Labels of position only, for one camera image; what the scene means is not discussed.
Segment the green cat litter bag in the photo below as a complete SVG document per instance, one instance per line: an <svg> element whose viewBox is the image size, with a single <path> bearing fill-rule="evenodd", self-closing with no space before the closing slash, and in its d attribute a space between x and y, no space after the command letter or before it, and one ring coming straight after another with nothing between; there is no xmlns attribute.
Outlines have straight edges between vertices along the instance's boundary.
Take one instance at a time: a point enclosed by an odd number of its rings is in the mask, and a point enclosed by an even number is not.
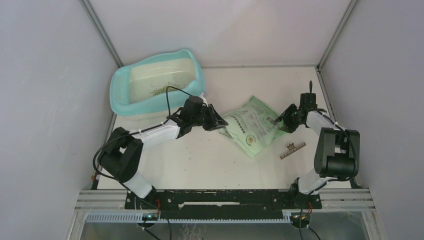
<svg viewBox="0 0 424 240"><path fill-rule="evenodd" d="M281 130L283 124L275 122L278 116L270 106L252 95L242 107L223 116L228 125L218 132L253 158L286 134Z"/></svg>

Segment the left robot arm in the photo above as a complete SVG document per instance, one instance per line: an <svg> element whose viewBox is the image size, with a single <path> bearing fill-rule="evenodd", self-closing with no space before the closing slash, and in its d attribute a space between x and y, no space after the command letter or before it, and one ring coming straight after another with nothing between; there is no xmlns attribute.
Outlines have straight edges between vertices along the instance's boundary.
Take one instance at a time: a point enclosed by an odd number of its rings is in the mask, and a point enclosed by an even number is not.
<svg viewBox="0 0 424 240"><path fill-rule="evenodd" d="M154 186L138 170L143 150L182 138L194 127L211 132L226 126L228 122L212 104L206 103L202 97L189 96L184 105L167 116L164 122L146 129L118 127L113 130L107 142L95 153L93 161L108 172L108 178L135 194L138 204L149 209L155 205L157 196L153 192Z"/></svg>

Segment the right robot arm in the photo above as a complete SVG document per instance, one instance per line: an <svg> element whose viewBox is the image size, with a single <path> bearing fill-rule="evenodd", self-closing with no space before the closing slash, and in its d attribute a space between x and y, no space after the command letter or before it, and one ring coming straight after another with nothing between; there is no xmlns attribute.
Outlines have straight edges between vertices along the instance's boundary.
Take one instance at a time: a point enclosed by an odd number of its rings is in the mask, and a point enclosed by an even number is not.
<svg viewBox="0 0 424 240"><path fill-rule="evenodd" d="M317 195L329 183L351 181L360 167L360 133L332 120L324 109L318 108L316 99L315 93L302 93L299 105L289 105L273 121L286 133L294 133L304 125L318 135L313 169L292 184L295 191L289 194L289 203L295 208L302 208L309 196Z"/></svg>

